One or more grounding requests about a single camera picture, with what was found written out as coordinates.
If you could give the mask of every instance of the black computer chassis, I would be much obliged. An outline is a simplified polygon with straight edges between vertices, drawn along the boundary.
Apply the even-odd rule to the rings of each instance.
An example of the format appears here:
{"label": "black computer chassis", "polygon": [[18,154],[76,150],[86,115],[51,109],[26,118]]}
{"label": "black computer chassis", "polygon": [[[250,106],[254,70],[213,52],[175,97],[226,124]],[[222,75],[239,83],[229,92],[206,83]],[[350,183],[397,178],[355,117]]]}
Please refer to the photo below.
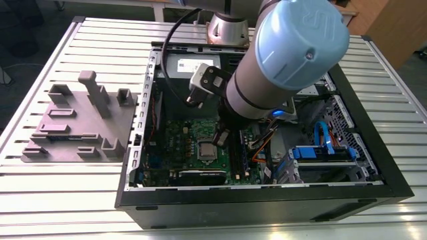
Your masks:
{"label": "black computer chassis", "polygon": [[[174,43],[174,49],[206,44]],[[235,47],[237,52],[246,49]],[[383,185],[263,187],[125,191],[129,161],[125,157],[115,207],[127,212],[143,229],[250,226],[338,221],[385,204],[414,196],[357,93],[337,64],[329,71],[355,128],[370,150]]]}

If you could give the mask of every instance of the robotic arm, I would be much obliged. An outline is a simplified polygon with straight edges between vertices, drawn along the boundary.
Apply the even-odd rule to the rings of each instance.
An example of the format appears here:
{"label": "robotic arm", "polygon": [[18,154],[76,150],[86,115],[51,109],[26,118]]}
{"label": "robotic arm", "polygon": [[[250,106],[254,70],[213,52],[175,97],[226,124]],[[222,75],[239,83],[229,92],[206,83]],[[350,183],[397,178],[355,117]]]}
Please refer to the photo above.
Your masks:
{"label": "robotic arm", "polygon": [[[177,1],[230,18],[245,16],[237,7],[243,0]],[[202,65],[191,79],[189,102],[207,94],[222,96],[214,144],[222,147],[231,131],[271,114],[339,62],[350,44],[343,22],[327,0],[262,2],[253,43],[233,76]]]}

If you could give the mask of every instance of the white label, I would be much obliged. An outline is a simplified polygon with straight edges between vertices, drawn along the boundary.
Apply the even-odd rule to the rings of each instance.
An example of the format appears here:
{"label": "white label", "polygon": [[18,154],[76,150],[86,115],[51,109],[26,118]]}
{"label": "white label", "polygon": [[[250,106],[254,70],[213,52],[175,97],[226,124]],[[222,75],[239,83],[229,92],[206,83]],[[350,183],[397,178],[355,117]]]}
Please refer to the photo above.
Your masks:
{"label": "white label", "polygon": [[265,168],[265,174],[267,175],[269,178],[273,178],[273,171],[270,170],[269,167]]}
{"label": "white label", "polygon": [[210,59],[185,59],[178,60],[179,73],[195,73],[201,64],[214,66],[214,60]]}

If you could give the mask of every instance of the wooden cabinet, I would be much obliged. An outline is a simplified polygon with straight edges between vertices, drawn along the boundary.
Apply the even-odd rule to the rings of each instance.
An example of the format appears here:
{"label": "wooden cabinet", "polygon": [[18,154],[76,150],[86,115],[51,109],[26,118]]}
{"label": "wooden cabinet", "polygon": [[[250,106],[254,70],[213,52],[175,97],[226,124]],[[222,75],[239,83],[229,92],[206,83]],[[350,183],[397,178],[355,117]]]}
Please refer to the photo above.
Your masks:
{"label": "wooden cabinet", "polygon": [[353,35],[369,35],[398,69],[427,40],[427,0],[351,0]]}

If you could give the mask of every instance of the motherboard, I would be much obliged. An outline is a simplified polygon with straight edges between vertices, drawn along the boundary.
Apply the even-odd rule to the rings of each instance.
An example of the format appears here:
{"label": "motherboard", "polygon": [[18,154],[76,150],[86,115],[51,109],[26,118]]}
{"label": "motherboard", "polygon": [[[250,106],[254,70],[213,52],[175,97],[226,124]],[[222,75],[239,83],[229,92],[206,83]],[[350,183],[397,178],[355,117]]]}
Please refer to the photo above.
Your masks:
{"label": "motherboard", "polygon": [[163,146],[157,145],[158,154],[149,154],[145,168],[145,185],[167,187],[183,185],[181,179],[205,181],[215,185],[253,185],[261,183],[261,168],[250,162],[249,143],[254,140],[253,129],[239,131],[234,146],[241,157],[231,158],[230,147],[222,149],[211,144],[217,129],[217,119],[169,120],[163,136]]}

